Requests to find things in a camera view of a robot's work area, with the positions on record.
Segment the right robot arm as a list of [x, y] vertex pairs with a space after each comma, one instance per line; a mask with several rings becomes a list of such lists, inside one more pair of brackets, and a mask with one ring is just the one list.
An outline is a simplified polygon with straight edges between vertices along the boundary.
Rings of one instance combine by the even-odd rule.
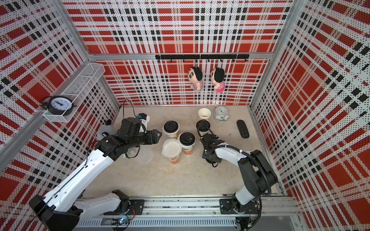
[[242, 213], [252, 202], [271, 196], [272, 186], [278, 178], [261, 151], [243, 151], [209, 133], [202, 135], [200, 142], [203, 146], [202, 158], [213, 167], [225, 160], [240, 170], [243, 187], [232, 195], [229, 210]]

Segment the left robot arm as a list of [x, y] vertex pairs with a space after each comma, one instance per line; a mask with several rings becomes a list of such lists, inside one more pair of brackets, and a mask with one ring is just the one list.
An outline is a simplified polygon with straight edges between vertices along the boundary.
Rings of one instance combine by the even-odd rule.
[[79, 222], [107, 212], [120, 213], [124, 217], [134, 210], [129, 196], [121, 190], [90, 200], [78, 202], [78, 197], [90, 183], [121, 156], [127, 156], [132, 148], [159, 143], [162, 133], [148, 130], [150, 117], [140, 113], [125, 118], [117, 133], [103, 137], [88, 157], [66, 179], [44, 196], [36, 195], [29, 206], [49, 231], [72, 231]]

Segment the black cup lid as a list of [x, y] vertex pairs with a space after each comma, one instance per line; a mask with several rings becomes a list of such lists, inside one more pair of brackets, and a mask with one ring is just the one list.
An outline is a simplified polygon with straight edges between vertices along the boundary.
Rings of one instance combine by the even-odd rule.
[[176, 133], [179, 129], [179, 124], [176, 121], [170, 120], [164, 124], [163, 129], [166, 133]]

